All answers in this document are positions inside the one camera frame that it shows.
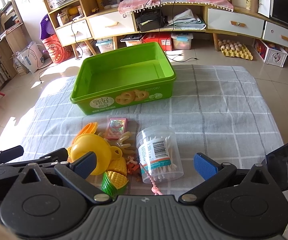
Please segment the yellow green toy corn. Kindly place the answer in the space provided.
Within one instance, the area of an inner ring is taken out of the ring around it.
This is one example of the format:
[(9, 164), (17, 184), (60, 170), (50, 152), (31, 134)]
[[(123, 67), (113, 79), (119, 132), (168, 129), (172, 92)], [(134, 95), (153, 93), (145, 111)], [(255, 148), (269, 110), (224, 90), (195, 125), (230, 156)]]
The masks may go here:
[(103, 173), (102, 191), (112, 198), (123, 194), (129, 182), (127, 174), (126, 160), (123, 157), (112, 160), (108, 169)]

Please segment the tan rubber hand toy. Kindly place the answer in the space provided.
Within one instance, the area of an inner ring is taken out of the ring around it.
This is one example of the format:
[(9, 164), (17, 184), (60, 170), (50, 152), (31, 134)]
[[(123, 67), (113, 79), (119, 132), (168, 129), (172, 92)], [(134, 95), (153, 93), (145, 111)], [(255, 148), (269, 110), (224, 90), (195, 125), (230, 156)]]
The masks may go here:
[(135, 154), (134, 140), (131, 139), (132, 133), (125, 132), (117, 140), (109, 140), (111, 146), (117, 146), (123, 154)]

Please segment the clear cotton swab jar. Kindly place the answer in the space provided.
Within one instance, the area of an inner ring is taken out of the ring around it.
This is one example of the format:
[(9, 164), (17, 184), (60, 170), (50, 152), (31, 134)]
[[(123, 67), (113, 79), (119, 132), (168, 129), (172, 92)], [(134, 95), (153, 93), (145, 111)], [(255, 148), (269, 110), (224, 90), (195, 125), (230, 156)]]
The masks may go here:
[(136, 148), (144, 183), (165, 183), (184, 175), (176, 135), (171, 127), (143, 129), (136, 136)]

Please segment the pink pig toy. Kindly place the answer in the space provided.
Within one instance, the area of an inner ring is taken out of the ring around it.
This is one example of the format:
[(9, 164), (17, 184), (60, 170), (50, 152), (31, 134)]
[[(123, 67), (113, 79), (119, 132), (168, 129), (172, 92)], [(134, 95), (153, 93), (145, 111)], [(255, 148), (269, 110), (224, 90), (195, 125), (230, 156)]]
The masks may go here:
[(143, 171), (145, 172), (145, 174), (147, 175), (147, 177), (149, 178), (151, 184), (152, 184), (152, 188), (151, 191), (155, 196), (162, 196), (163, 193), (160, 191), (160, 189), (157, 187), (155, 180), (152, 178), (152, 176), (149, 174), (149, 172), (144, 168), (144, 166), (142, 164), (140, 164), (141, 169), (143, 169)]

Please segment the orange toy lid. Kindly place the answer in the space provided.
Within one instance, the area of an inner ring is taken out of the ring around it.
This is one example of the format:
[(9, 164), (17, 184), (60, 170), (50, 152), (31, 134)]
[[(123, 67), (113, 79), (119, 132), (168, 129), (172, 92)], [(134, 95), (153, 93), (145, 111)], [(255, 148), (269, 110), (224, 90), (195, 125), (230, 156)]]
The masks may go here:
[(72, 141), (72, 144), (75, 143), (75, 141), (77, 140), (77, 138), (80, 135), (83, 134), (95, 134), (96, 130), (98, 128), (98, 122), (90, 122), (87, 125), (85, 125), (80, 131), (79, 133), (75, 136), (75, 138)]

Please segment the small orange toy figure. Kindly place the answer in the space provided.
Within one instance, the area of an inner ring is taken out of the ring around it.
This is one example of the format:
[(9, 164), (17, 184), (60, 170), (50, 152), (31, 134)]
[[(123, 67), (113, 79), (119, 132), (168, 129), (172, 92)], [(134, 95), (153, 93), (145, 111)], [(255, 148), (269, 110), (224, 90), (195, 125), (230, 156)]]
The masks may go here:
[(140, 165), (139, 163), (135, 160), (135, 158), (131, 155), (127, 157), (127, 172), (128, 174), (136, 174), (140, 171)]

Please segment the pink card box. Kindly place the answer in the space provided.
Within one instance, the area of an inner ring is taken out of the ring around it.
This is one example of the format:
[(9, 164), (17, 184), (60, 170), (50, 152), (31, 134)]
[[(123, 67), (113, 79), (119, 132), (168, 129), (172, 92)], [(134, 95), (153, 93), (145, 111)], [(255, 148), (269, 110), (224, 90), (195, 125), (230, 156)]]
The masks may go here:
[(108, 140), (118, 140), (127, 130), (127, 118), (110, 118), (105, 138)]

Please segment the grey checked tablecloth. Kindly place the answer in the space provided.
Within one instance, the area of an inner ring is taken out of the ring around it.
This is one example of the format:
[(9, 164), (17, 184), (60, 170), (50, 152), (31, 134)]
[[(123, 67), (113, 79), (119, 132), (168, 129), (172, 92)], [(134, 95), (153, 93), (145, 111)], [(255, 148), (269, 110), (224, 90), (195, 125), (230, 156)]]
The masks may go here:
[(202, 181), (193, 155), (203, 152), (220, 161), (249, 167), (282, 144), (280, 133), (255, 79), (241, 67), (176, 66), (173, 95), (158, 88), (101, 95), (87, 101), (86, 115), (71, 102), (75, 79), (51, 82), (19, 124), (4, 131), (0, 150), (21, 145), (23, 160), (68, 147), (89, 122), (105, 130), (110, 118), (126, 118), (132, 135), (152, 126), (175, 131), (184, 174), (162, 184), (176, 196)]

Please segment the white plastic bag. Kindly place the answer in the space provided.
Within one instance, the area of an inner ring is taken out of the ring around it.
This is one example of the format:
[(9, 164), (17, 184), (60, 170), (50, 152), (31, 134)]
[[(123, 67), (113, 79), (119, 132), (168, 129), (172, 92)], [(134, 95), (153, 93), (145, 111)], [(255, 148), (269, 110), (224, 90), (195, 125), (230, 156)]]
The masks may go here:
[(32, 73), (44, 64), (44, 57), (36, 42), (32, 41), (22, 51), (16, 52), (16, 58)]

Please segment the red paper bag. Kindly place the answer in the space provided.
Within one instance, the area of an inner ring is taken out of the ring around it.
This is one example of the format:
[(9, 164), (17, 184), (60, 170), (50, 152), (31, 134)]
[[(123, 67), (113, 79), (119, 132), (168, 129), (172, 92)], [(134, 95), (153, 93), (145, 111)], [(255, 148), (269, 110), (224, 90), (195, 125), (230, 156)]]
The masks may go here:
[(41, 40), (55, 64), (60, 64), (72, 57), (72, 49), (69, 46), (63, 47), (56, 34)]

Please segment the green plastic cookie bin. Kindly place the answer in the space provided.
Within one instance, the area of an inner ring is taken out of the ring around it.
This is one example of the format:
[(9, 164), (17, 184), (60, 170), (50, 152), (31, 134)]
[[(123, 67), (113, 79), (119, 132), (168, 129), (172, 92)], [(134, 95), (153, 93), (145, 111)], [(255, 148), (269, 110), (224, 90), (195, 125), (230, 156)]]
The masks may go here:
[(176, 72), (156, 42), (85, 59), (71, 93), (84, 114), (110, 111), (172, 96)]

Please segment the yellow egg tray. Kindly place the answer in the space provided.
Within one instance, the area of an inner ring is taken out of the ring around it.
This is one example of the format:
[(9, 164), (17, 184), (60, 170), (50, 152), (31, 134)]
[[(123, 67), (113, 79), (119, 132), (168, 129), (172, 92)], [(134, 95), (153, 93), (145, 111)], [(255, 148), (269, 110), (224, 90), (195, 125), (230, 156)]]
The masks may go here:
[(232, 40), (218, 39), (218, 46), (222, 54), (226, 57), (237, 57), (245, 60), (253, 60), (253, 55), (244, 44)]

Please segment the white toy crate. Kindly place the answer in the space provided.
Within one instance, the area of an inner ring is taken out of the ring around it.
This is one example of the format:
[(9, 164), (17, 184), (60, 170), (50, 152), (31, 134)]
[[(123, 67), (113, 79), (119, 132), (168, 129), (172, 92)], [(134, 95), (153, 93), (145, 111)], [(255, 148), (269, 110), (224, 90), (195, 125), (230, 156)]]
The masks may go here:
[(284, 67), (288, 53), (280, 45), (266, 43), (265, 41), (256, 38), (253, 43), (253, 48), (265, 64), (280, 68)]

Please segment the clear plastic storage box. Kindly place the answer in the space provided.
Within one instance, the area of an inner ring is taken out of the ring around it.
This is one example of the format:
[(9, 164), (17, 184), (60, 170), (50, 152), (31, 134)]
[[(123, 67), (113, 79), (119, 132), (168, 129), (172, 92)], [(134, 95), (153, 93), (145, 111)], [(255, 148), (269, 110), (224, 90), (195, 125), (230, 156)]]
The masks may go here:
[(175, 50), (190, 50), (193, 39), (192, 33), (172, 33), (173, 46)]

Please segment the red cardboard box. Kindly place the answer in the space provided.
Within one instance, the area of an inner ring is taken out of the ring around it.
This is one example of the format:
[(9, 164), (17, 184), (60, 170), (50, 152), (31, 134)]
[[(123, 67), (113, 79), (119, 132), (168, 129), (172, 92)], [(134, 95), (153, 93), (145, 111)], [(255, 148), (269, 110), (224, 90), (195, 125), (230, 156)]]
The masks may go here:
[(143, 43), (157, 42), (164, 51), (173, 50), (173, 41), (169, 32), (146, 33), (142, 41)]

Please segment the wooden shelf unit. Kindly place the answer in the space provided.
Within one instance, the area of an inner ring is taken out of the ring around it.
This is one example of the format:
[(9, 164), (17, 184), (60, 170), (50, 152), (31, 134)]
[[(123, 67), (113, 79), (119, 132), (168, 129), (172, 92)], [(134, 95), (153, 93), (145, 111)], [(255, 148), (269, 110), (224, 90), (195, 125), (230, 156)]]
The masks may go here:
[(96, 0), (43, 0), (55, 33), (63, 47), (71, 47), (75, 57), (80, 55), (77, 47), (83, 43), (92, 55), (96, 51), (88, 17), (99, 12)]

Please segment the wooden tv cabinet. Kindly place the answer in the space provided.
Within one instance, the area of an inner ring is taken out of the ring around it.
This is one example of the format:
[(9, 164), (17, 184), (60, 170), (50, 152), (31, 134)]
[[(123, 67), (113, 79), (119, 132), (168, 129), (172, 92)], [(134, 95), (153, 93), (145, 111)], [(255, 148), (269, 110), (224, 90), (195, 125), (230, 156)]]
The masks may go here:
[[(141, 12), (161, 10), (168, 17), (160, 29), (141, 32), (135, 19)], [(88, 17), (92, 36), (95, 40), (126, 34), (146, 32), (205, 32), (217, 38), (219, 34), (243, 35), (275, 43), (288, 48), (288, 26), (259, 13), (234, 7), (234, 11), (216, 9), (192, 4), (164, 5), (154, 9), (120, 15), (118, 7), (105, 9)]]

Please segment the black printer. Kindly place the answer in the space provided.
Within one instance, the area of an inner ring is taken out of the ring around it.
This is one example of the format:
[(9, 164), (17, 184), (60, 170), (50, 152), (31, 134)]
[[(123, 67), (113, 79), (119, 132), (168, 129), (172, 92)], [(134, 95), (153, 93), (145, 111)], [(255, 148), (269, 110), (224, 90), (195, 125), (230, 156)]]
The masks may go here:
[(161, 10), (141, 12), (135, 19), (139, 31), (145, 32), (160, 29), (167, 23), (168, 17)]

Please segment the pink lace cloth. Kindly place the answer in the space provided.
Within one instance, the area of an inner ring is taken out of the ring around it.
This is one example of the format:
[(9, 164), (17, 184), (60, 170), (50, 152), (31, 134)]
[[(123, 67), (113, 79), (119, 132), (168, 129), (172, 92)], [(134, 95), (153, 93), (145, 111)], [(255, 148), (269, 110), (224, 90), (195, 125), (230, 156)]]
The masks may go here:
[(164, 5), (192, 4), (209, 6), (216, 9), (234, 11), (234, 7), (228, 0), (123, 0), (118, 6), (120, 15), (125, 16), (132, 12), (140, 12), (145, 9), (154, 9)]

